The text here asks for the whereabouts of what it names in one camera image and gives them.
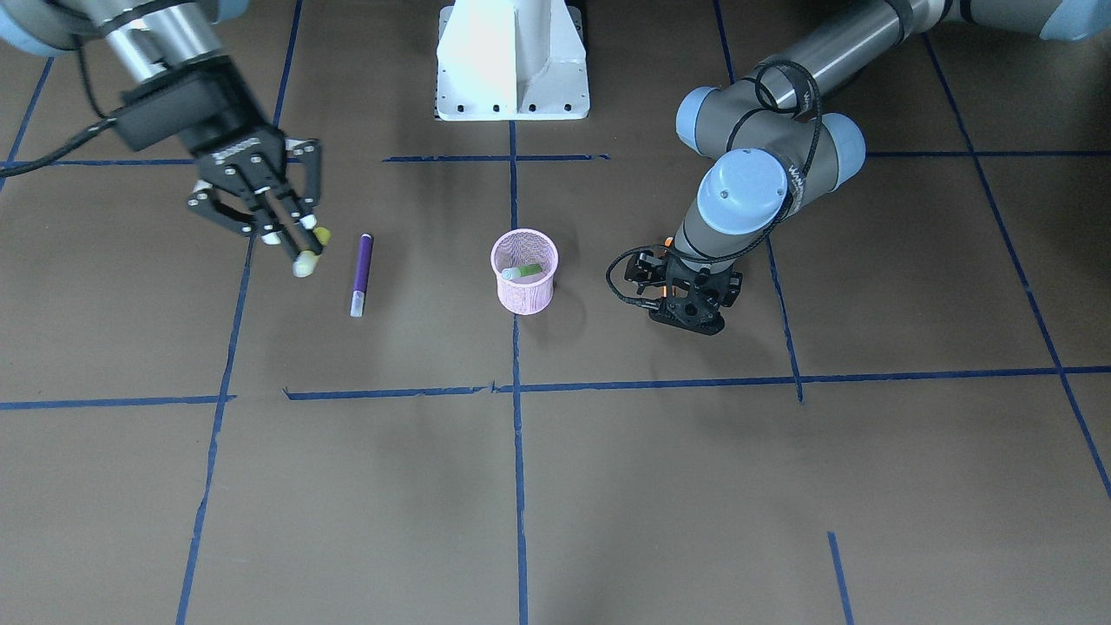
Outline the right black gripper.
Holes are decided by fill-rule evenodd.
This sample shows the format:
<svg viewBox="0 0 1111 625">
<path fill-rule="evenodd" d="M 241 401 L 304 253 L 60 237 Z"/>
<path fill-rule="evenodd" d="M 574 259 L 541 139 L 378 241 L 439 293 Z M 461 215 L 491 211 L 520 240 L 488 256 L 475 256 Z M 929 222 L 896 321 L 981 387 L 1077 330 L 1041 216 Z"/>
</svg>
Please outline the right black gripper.
<svg viewBox="0 0 1111 625">
<path fill-rule="evenodd" d="M 317 139 L 286 137 L 266 115 L 237 68 L 178 68 L 167 75 L 201 71 L 217 75 L 233 103 L 218 115 L 184 129 L 178 137 L 194 158 L 198 181 L 187 196 L 187 209 L 239 236 L 260 236 L 277 246 L 273 211 L 266 193 L 283 201 L 283 209 L 299 234 L 318 225 L 314 210 L 322 188 L 323 148 Z M 296 191 L 288 179 L 286 154 L 303 167 L 303 188 Z M 227 205 L 219 193 L 246 202 L 246 211 Z"/>
</svg>

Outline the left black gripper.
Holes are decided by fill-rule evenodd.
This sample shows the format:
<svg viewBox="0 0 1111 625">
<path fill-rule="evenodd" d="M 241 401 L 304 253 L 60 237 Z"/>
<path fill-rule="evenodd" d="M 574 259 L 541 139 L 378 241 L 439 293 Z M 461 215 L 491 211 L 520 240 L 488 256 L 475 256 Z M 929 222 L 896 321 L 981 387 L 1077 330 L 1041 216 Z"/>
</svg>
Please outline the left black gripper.
<svg viewBox="0 0 1111 625">
<path fill-rule="evenodd" d="M 652 301 L 649 317 L 654 323 L 699 335 L 713 336 L 725 327 L 721 308 L 731 308 L 740 295 L 743 273 L 733 269 L 710 273 L 695 272 L 678 260 L 668 260 L 650 273 L 651 288 L 664 288 L 661 298 Z"/>
</svg>

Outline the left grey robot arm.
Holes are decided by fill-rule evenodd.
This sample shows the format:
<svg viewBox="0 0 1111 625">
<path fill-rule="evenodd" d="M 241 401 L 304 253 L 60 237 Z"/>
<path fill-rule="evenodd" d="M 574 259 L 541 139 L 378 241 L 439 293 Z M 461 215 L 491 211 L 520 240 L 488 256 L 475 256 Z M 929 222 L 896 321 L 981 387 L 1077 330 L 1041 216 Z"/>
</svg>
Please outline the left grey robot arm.
<svg viewBox="0 0 1111 625">
<path fill-rule="evenodd" d="M 1108 28 L 1107 1 L 850 1 L 724 89 L 699 87 L 675 130 L 712 167 L 670 244 L 624 254 L 627 304 L 655 323 L 712 336 L 739 296 L 735 262 L 785 219 L 864 167 L 864 134 L 825 110 L 825 97 L 910 36 L 961 21 L 1049 41 Z"/>
</svg>

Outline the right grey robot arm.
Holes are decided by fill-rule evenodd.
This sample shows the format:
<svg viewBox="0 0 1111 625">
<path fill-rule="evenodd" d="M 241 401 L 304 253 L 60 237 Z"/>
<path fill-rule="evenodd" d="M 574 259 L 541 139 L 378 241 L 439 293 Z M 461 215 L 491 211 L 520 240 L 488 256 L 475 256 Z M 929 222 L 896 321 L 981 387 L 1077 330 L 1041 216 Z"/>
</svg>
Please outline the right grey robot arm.
<svg viewBox="0 0 1111 625">
<path fill-rule="evenodd" d="M 313 212 L 321 147 L 271 122 L 214 30 L 246 10 L 246 1 L 4 1 L 6 43 L 53 58 L 103 40 L 136 88 L 63 147 L 3 168 L 3 177 L 51 165 L 107 130 L 136 153 L 176 137 L 194 158 L 187 204 L 196 214 L 291 258 L 322 253 L 326 231 Z"/>
</svg>

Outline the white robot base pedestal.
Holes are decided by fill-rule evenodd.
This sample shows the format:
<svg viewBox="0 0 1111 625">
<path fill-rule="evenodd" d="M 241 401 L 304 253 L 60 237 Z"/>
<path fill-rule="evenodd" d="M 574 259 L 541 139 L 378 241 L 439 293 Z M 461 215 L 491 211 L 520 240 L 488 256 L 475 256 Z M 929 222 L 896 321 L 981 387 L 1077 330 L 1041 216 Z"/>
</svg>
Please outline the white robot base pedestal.
<svg viewBox="0 0 1111 625">
<path fill-rule="evenodd" d="M 434 114 L 444 122 L 581 120 L 582 1 L 456 1 L 439 12 Z"/>
</svg>

